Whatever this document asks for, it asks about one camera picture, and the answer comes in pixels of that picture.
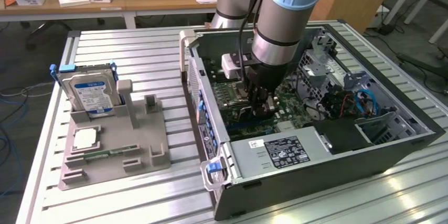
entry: robotic arm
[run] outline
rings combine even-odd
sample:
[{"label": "robotic arm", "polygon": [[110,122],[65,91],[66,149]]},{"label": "robotic arm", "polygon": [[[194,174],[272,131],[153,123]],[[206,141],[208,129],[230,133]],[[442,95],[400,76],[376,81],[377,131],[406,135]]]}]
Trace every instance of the robotic arm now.
[{"label": "robotic arm", "polygon": [[[212,27],[240,26],[248,13],[248,2],[249,0],[218,0]],[[262,0],[260,3],[254,40],[246,57],[256,63],[245,70],[244,83],[254,116],[274,112],[274,89],[294,56],[316,2],[317,0]]]}]

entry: aluminum workbench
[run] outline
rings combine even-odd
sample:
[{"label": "aluminum workbench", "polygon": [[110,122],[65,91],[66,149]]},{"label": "aluminum workbench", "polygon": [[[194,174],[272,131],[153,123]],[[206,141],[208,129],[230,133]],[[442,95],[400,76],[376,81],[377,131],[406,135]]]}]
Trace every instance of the aluminum workbench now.
[{"label": "aluminum workbench", "polygon": [[[448,108],[361,35],[328,23],[393,84],[448,128]],[[17,223],[213,223],[209,194],[198,170],[178,74],[178,32],[197,27],[84,31],[66,39],[62,64],[114,60],[120,79],[132,79],[132,98],[162,99],[172,167],[66,191],[57,189],[70,104],[53,88]],[[360,66],[342,48],[349,70]],[[250,212],[220,223],[409,223],[448,220],[448,139],[441,137],[385,173]]]}]

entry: gray plastic stand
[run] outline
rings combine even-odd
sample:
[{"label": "gray plastic stand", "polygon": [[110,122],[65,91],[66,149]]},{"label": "gray plastic stand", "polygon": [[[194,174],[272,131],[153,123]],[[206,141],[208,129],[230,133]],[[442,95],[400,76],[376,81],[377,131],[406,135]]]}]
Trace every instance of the gray plastic stand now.
[{"label": "gray plastic stand", "polygon": [[[125,105],[114,115],[90,119],[85,111],[72,112],[68,126],[61,190],[153,172],[170,166],[161,101],[148,95],[132,102],[132,81],[117,81]],[[89,147],[73,147],[76,132],[96,130]]]}]

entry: blue hard drive label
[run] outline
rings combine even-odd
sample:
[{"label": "blue hard drive label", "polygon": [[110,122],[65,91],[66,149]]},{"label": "blue hard drive label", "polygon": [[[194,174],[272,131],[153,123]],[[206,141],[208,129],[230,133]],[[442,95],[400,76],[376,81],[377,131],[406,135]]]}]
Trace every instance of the blue hard drive label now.
[{"label": "blue hard drive label", "polygon": [[109,95],[104,93],[106,90],[104,81],[78,83],[74,84],[74,88],[85,111],[90,114],[101,114],[112,110]]},{"label": "blue hard drive label", "polygon": [[274,168],[308,162],[309,157],[296,136],[264,143]]}]

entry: power supply label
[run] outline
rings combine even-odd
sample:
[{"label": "power supply label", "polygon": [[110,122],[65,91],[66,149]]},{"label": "power supply label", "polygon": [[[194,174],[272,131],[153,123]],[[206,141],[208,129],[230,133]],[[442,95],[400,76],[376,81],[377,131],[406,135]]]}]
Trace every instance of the power supply label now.
[{"label": "power supply label", "polygon": [[308,154],[296,136],[264,142],[274,168],[308,162]]}]

